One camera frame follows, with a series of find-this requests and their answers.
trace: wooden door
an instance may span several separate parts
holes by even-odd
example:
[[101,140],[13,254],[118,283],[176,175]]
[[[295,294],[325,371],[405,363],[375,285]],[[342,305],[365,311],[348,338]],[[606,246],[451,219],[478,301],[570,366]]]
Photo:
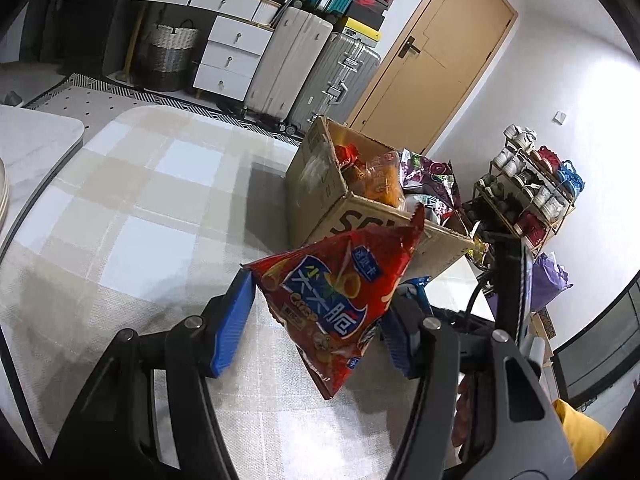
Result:
[[394,45],[391,62],[381,66],[380,79],[356,105],[351,127],[397,149],[427,150],[515,16],[505,0],[428,1],[408,34],[403,31],[404,40]]

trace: light switch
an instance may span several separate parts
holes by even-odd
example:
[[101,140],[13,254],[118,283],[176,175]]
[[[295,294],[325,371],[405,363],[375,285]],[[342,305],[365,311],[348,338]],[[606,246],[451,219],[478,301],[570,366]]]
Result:
[[554,117],[554,121],[558,124],[563,124],[566,119],[566,114],[564,112],[556,112],[556,116]]

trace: screw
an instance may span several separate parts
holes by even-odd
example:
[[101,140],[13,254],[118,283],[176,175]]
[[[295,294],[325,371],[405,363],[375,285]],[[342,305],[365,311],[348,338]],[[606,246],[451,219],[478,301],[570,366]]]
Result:
[[184,320],[184,325],[187,328],[195,329],[202,326],[203,320],[200,316],[189,316]]
[[130,328],[123,328],[118,332],[118,339],[121,341],[131,341],[133,338],[133,330]]
[[509,340],[509,334],[500,329],[494,330],[491,337],[493,337],[498,343],[506,343]]
[[425,317],[422,325],[429,330],[440,330],[442,323],[436,317]]

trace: silver suitcase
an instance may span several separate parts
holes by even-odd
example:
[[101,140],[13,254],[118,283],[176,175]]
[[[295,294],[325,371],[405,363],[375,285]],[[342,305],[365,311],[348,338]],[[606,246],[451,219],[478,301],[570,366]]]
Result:
[[334,32],[289,114],[289,123],[306,133],[318,115],[343,123],[376,73],[380,55],[361,41]]
[[287,9],[244,98],[244,106],[283,120],[326,43],[332,26],[304,10]]

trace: blue shoe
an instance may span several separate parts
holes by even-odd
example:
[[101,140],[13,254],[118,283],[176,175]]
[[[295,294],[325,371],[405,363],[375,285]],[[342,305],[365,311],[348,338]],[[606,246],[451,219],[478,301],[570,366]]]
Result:
[[575,171],[574,164],[570,160],[566,160],[560,164],[560,167],[556,171],[556,177],[574,198],[578,198],[578,195],[580,195],[584,189],[584,181],[580,175],[578,175],[578,172]]

